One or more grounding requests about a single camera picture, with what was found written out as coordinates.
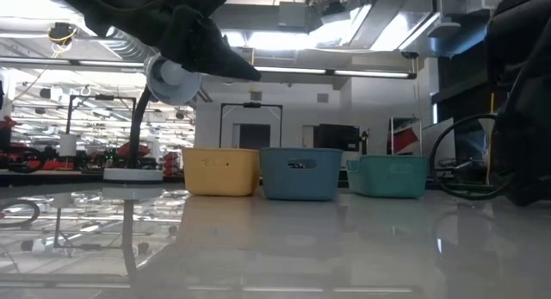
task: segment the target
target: black cable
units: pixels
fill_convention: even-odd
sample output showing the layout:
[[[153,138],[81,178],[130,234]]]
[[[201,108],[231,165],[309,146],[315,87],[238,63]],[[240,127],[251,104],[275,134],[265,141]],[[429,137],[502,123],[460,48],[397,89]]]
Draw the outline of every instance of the black cable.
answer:
[[[15,173],[21,173],[21,174],[34,173],[36,171],[42,170],[42,168],[44,168],[44,165],[46,164],[46,156],[38,149],[34,149],[32,147],[10,147],[8,148],[7,151],[8,153],[20,153],[22,157],[25,156],[24,153],[28,153],[36,157],[36,159],[33,159],[33,160],[38,161],[38,165],[35,167],[29,167],[28,165],[23,165],[23,164],[13,165],[8,161],[8,170],[13,171]]]
[[[31,207],[33,209],[33,214],[27,220],[24,220],[24,221],[17,221],[17,222],[11,222],[11,223],[0,223],[0,228],[25,227],[25,226],[28,226],[31,223],[33,223],[33,221],[36,221],[36,219],[40,215],[40,208],[38,207],[38,205],[36,205],[36,203],[34,203],[33,201],[21,200],[21,199],[19,199],[19,200],[8,200],[6,202],[1,202],[0,203],[0,212],[4,211],[5,209],[10,208],[12,206],[16,206],[16,205],[25,205],[25,206]]]
[[[510,113],[515,110],[518,99],[520,98],[520,92],[522,91],[522,88],[524,87],[524,84],[529,77],[529,73],[532,71],[532,68],[536,64],[538,56],[549,42],[551,42],[551,17],[549,17],[547,24],[543,28],[542,33],[540,34],[540,38],[536,42],[536,45],[534,46],[534,49],[526,60],[526,63],[518,73],[517,80],[515,80],[515,83],[509,95],[509,99],[507,100],[507,104],[505,105],[505,112]]]
[[[138,166],[139,131],[145,109],[147,108],[151,96],[152,92],[149,91],[146,85],[144,92],[142,92],[141,97],[139,97],[138,105],[136,105],[136,110],[132,116],[132,125],[130,126],[130,147],[128,149],[128,169],[135,169]]]
[[[467,117],[465,119],[459,120],[458,122],[454,123],[453,125],[451,125],[447,129],[445,129],[444,132],[442,132],[442,134],[440,134],[438,139],[436,139],[436,142],[434,143],[434,146],[432,147],[432,152],[430,153],[430,157],[429,157],[430,175],[432,176],[432,179],[434,179],[434,181],[436,183],[440,184],[440,188],[442,188],[443,191],[450,194],[451,196],[457,196],[461,199],[470,200],[470,201],[490,200],[490,199],[493,199],[497,196],[500,196],[509,187],[509,184],[510,184],[511,181],[505,183],[504,185],[500,186],[496,190],[494,190],[490,193],[484,194],[484,195],[478,195],[478,196],[465,195],[465,194],[462,194],[460,192],[457,192],[455,190],[452,190],[452,189],[448,188],[448,186],[446,186],[446,184],[444,184],[442,182],[442,180],[440,179],[440,177],[438,177],[438,175],[436,173],[435,159],[436,159],[436,152],[438,151],[438,147],[440,146],[440,143],[442,143],[442,141],[446,137],[446,135],[448,135],[448,133],[450,133],[452,130],[454,130],[455,128],[457,128],[459,126],[470,123],[472,121],[477,121],[479,119],[492,119],[492,120],[495,121],[496,120],[496,115],[494,115],[494,114],[472,115],[470,117]]]
[[[120,8],[116,8],[115,6],[109,5],[108,3],[105,3],[102,0],[94,0],[94,1],[99,3],[103,8],[106,8],[106,9],[109,9],[111,11],[118,12],[118,13],[129,13],[129,12],[134,12],[134,11],[143,11],[143,10],[148,10],[148,9],[159,8],[159,7],[165,5],[169,2],[172,2],[172,0],[157,0],[157,1],[154,1],[154,2],[146,3],[142,6],[139,6],[139,7],[134,8],[134,9],[120,9]]]

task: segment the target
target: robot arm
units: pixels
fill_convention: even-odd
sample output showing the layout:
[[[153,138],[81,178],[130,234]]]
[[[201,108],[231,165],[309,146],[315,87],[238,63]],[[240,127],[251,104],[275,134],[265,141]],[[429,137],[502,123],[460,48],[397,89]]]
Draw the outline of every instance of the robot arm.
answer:
[[[65,0],[105,37],[113,26],[157,48],[189,72],[260,80],[209,18],[226,0]]]
[[[434,158],[443,137],[461,124],[479,119],[496,121],[492,132],[491,181],[493,192],[469,196],[487,200],[506,194],[525,206],[551,196],[551,0],[503,0],[486,31],[488,80],[508,91],[505,106],[495,114],[474,115],[456,122],[437,139],[430,156],[430,171],[439,181]]]

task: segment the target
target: red object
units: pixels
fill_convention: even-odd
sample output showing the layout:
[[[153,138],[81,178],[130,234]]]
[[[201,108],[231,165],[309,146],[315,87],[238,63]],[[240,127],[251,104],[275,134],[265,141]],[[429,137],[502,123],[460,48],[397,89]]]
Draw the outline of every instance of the red object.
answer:
[[[404,148],[418,142],[419,138],[413,132],[413,128],[407,128],[394,134],[394,153],[399,153]]]
[[[9,116],[4,116],[3,119],[4,121],[0,121],[0,129],[13,128],[17,125],[17,122]]]
[[[163,175],[178,176],[180,175],[180,159],[177,153],[167,153],[163,156]]]
[[[140,145],[138,149],[138,157],[144,157],[150,152],[151,150],[149,149],[149,147],[145,145]],[[124,144],[123,146],[119,147],[119,149],[117,149],[117,154],[121,157],[126,157],[128,156],[129,153],[130,153],[130,142]]]
[[[35,168],[39,165],[38,160],[29,160],[28,161],[28,167],[29,168]],[[72,169],[74,167],[74,164],[72,162],[64,162],[64,161],[56,161],[56,160],[48,160],[44,164],[44,167],[42,170],[47,171],[55,171],[59,169]]]
[[[90,153],[89,155],[91,158],[95,158],[97,156],[103,156],[103,151],[97,151],[97,152],[92,152]]]

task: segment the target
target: blue bin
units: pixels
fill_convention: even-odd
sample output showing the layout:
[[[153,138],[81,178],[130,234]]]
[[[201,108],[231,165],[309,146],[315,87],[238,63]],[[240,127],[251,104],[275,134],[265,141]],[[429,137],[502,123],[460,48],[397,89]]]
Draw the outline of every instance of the blue bin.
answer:
[[[346,162],[349,189],[363,196],[419,198],[427,166],[420,156],[361,156]]]
[[[264,194],[276,200],[333,200],[342,155],[338,149],[263,148]]]

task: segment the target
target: white wall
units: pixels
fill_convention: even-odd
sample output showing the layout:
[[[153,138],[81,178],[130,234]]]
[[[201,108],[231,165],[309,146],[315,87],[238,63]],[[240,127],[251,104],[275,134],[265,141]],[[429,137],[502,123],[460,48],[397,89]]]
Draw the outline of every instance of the white wall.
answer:
[[[417,80],[352,78],[350,123],[369,129],[368,153],[387,153],[391,117],[416,116],[421,127],[432,124],[430,94],[438,89],[437,67],[436,59],[426,59]]]
[[[214,103],[199,103],[196,114],[195,146],[218,147],[220,103],[250,101],[251,84],[205,83]],[[340,90],[328,84],[253,84],[263,92],[262,103],[283,105],[282,146],[301,147],[304,126],[320,123],[350,124],[369,129],[368,153],[387,152],[390,117],[421,118],[423,126],[432,122],[431,92],[437,92],[436,59],[427,59],[416,80],[352,78]],[[318,93],[329,93],[329,103],[317,103]],[[279,120],[267,109],[236,108],[223,124],[222,146],[232,145],[234,123],[259,123],[271,126],[271,146],[279,146]]]
[[[195,146],[218,147],[220,125],[220,103],[244,103],[250,101],[250,84],[210,84],[206,86],[214,103],[197,105],[195,125]],[[339,123],[339,91],[327,84],[254,84],[255,90],[263,92],[264,104],[283,105],[283,147],[302,147],[303,126],[320,123]],[[318,93],[329,93],[329,103],[317,103]],[[227,114],[222,125],[222,146],[232,146],[234,124],[257,123],[270,125],[270,145],[279,146],[280,110],[272,108],[243,109],[235,107]]]

